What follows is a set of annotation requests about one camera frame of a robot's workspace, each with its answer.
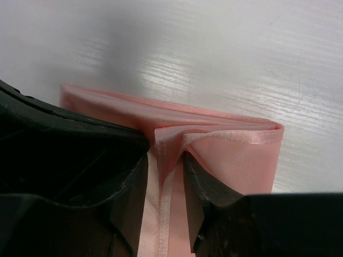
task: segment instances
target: pink satin ribbon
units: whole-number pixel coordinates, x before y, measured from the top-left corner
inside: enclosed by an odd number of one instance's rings
[[[242,193],[270,193],[284,127],[266,119],[62,85],[61,107],[138,129],[149,138],[139,257],[190,253],[181,154]]]

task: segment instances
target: fabric fold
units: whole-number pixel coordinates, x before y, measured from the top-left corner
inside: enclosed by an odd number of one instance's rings
[[[140,257],[193,256],[180,160],[184,151],[240,193],[271,192],[284,133],[276,122],[70,85],[61,86],[60,104],[149,138]]]

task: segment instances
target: folded fabric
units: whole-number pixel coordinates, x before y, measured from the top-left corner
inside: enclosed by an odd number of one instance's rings
[[[276,122],[70,85],[61,86],[61,107],[148,137],[140,257],[194,256],[180,159],[184,151],[242,194],[271,192],[284,133]]]

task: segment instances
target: black object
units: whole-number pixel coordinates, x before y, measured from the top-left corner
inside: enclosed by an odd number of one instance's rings
[[[148,149],[0,81],[0,256],[136,256]]]
[[[196,257],[343,256],[343,194],[243,196],[184,153]]]

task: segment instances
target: white surface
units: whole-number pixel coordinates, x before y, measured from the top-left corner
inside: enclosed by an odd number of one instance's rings
[[[285,125],[275,192],[343,190],[343,2],[2,0],[0,78],[69,82]]]

